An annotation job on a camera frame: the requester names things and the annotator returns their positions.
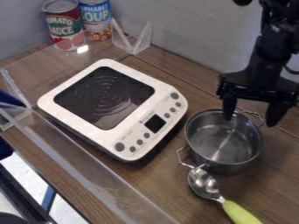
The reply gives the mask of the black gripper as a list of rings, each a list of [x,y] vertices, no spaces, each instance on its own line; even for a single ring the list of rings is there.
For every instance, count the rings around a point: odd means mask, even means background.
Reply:
[[[231,120],[238,98],[268,102],[266,125],[274,127],[286,116],[288,109],[299,102],[299,83],[283,78],[264,75],[252,78],[247,70],[224,73],[219,76],[216,95],[223,99],[223,115]]]

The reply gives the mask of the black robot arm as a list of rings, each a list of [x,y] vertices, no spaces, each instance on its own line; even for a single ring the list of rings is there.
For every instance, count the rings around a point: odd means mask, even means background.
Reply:
[[[266,125],[278,125],[299,104],[299,83],[282,76],[299,75],[287,63],[299,54],[299,0],[258,0],[262,6],[260,34],[246,68],[219,76],[216,95],[230,120],[239,99],[266,102]]]

